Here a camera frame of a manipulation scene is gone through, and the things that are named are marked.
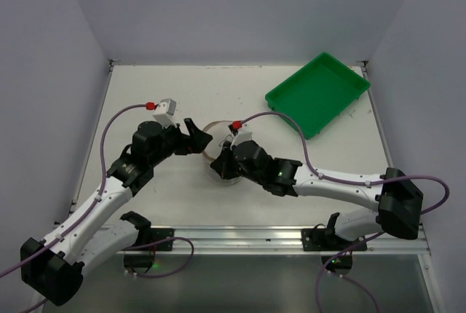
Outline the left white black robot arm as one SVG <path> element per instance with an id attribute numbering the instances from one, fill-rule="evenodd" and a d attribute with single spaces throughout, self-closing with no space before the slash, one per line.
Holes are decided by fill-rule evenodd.
<path id="1" fill-rule="evenodd" d="M 139 124 L 132 142 L 105 171 L 103 182 L 89 199 L 43 239 L 30 238 L 23 243 L 22 281 L 62 306 L 77 293 L 94 266 L 120 250 L 148 243 L 151 221 L 133 211 L 122 215 L 107 232 L 99 231 L 154 177 L 158 164 L 172 155 L 201 154 L 212 141 L 190 118 L 184 123 L 187 133 L 182 133 L 178 124 Z"/>

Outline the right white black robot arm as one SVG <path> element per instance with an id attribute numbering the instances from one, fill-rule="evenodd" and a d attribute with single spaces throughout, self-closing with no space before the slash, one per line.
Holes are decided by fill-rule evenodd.
<path id="1" fill-rule="evenodd" d="M 324 197 L 357 205 L 350 213 L 331 216 L 326 232 L 333 240 L 353 242 L 380 232 L 418 237 L 423 193 L 398 169 L 387 168 L 382 175 L 311 170 L 300 161 L 270 156 L 252 140 L 225 143 L 210 169 L 223 180 L 246 178 L 279 197 Z"/>

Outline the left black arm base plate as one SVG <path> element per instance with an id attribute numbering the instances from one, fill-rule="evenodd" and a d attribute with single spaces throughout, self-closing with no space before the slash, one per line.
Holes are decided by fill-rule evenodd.
<path id="1" fill-rule="evenodd" d="M 174 229 L 171 228 L 150 228 L 139 232 L 138 238 L 134 246 L 147 245 L 153 242 L 159 242 L 174 236 Z M 145 247 L 145 251 L 171 251 L 173 249 L 173 241 L 163 242 L 159 245 Z"/>

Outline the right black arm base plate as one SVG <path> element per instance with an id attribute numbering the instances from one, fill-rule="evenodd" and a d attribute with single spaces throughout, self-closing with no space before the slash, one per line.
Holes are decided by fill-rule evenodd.
<path id="1" fill-rule="evenodd" d="M 324 251 L 327 248 L 325 226 L 322 223 L 318 223 L 312 228 L 302 229 L 301 246 L 304 252 Z"/>

